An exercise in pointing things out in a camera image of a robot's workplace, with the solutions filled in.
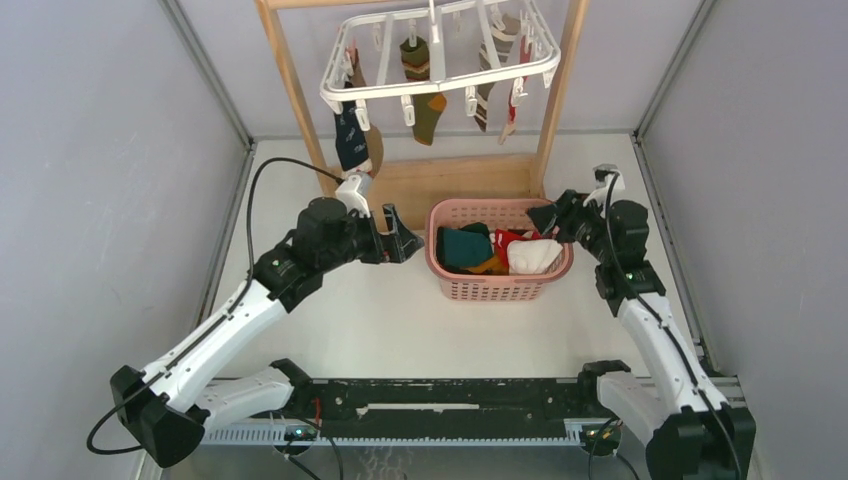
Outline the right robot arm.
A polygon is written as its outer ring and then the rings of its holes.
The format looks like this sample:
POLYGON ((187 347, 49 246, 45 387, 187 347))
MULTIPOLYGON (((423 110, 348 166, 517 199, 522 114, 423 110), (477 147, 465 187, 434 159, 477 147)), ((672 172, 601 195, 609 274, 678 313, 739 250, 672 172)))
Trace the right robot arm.
POLYGON ((646 258, 646 207, 567 190, 527 215, 540 233, 577 243, 596 260, 598 294, 635 342, 656 390, 648 393, 621 362, 589 363, 577 391, 582 410, 621 420, 642 443, 653 479, 746 478, 756 422, 715 386, 677 327, 646 258))

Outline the red santa sock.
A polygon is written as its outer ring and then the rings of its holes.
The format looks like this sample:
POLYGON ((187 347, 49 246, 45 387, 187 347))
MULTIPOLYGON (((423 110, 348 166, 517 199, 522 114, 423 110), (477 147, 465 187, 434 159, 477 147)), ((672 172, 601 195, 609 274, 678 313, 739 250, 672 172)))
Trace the red santa sock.
POLYGON ((495 232, 490 235, 490 240, 493 245, 493 251, 504 266, 507 266, 509 263, 508 246, 511 243, 518 241, 538 240, 542 238, 543 236, 535 230, 521 229, 496 229, 495 232))

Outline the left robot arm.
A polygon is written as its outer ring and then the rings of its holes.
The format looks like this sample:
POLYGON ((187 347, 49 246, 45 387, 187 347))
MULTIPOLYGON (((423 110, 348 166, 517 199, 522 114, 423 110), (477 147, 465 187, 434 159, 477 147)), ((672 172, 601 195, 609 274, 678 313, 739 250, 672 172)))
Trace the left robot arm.
POLYGON ((401 264, 423 248, 393 205, 383 212, 385 234, 371 215, 337 199, 312 200, 218 311, 144 368, 125 365, 112 375, 120 423, 158 466, 180 463, 207 433, 254 414, 280 409, 298 417, 310 409, 311 388, 280 361, 252 376, 210 382, 250 341, 320 289, 325 274, 355 261, 401 264))

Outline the olive orange striped sock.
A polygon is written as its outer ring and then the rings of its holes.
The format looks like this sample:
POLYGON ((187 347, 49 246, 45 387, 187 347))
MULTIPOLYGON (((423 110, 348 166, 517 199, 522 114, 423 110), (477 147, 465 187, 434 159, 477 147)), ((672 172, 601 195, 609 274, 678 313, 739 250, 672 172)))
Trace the olive orange striped sock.
MULTIPOLYGON (((425 82, 430 79, 430 52, 427 42, 420 36, 404 40, 400 46, 401 62, 408 82, 425 82)), ((447 99, 441 92, 420 93, 412 96, 415 123, 412 126, 414 139, 426 146, 434 142, 440 118, 447 107, 447 99)))

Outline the dark green sock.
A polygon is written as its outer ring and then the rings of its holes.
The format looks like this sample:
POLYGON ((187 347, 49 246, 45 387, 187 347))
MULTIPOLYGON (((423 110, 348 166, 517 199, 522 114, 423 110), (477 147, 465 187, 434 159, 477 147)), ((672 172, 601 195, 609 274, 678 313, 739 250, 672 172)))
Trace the dark green sock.
POLYGON ((438 262, 446 270, 478 267, 494 255, 489 228, 481 222, 460 228, 439 227, 435 252, 438 262))

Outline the white plastic clip hanger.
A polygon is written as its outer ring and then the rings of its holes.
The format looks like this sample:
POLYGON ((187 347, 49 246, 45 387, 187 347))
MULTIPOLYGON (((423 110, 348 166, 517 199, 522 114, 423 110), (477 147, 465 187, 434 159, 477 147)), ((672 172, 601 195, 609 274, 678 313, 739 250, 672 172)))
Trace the white plastic clip hanger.
POLYGON ((544 86, 549 87, 561 57, 558 41, 532 1, 455 1, 442 5, 430 2, 425 7, 370 13, 345 20, 339 27, 319 92, 336 114, 341 112, 343 102, 354 101, 364 130, 371 127, 368 101, 396 98, 405 124, 412 126, 415 94, 460 90, 465 113, 473 116, 480 86, 508 82, 512 89, 516 78, 539 75, 544 86), (502 60, 497 53, 495 32, 505 26, 509 13, 518 16, 517 46, 520 47, 522 35, 532 41, 532 58, 528 63, 520 64, 519 59, 502 60), (401 58, 400 43, 410 38, 414 44, 415 36, 422 37, 429 46, 430 79, 425 82, 408 82, 391 68, 401 58), (373 63, 375 76, 366 82, 366 87, 348 88, 345 84, 353 75, 348 49, 365 37, 371 39, 377 53, 373 63))

